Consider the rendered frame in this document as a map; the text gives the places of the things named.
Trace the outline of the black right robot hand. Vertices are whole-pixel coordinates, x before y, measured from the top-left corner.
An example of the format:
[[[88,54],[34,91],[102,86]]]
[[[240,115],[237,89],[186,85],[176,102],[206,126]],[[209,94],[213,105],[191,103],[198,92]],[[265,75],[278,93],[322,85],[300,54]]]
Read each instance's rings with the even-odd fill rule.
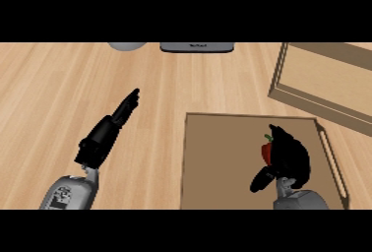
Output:
[[[274,137],[272,164],[263,166],[253,178],[250,184],[250,191],[253,193],[263,190],[271,182],[282,177],[297,180],[293,189],[302,189],[310,180],[310,155],[303,143],[281,126],[271,124],[269,128]]]

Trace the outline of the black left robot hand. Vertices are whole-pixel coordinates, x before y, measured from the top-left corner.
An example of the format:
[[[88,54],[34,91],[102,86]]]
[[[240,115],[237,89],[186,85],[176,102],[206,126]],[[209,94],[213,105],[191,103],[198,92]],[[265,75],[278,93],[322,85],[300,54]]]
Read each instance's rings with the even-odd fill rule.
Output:
[[[135,89],[123,100],[113,115],[107,115],[88,137],[80,141],[79,153],[74,161],[98,169],[108,157],[120,131],[126,125],[135,109],[139,106],[141,90]]]

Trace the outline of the brown wooden tray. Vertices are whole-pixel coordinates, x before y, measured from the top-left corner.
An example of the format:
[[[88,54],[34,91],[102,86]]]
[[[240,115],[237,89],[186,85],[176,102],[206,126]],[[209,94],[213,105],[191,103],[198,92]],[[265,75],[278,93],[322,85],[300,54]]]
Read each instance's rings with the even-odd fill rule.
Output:
[[[308,148],[312,161],[308,190],[316,191],[333,210],[349,208],[327,129],[315,118],[191,113],[186,115],[181,208],[271,210],[277,186],[253,193],[250,183],[266,162],[262,146],[275,125]]]

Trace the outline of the cardboard box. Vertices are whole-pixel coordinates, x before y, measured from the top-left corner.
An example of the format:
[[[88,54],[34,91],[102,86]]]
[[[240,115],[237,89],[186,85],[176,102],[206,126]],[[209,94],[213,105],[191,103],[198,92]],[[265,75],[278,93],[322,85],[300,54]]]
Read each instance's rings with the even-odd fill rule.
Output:
[[[268,96],[372,137],[372,42],[284,42]]]

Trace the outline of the pale grey round object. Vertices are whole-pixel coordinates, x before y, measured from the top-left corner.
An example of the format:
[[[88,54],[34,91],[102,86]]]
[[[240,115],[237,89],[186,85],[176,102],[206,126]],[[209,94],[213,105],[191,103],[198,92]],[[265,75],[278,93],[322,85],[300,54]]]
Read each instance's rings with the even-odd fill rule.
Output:
[[[119,51],[133,51],[144,46],[144,42],[111,42],[110,45]]]

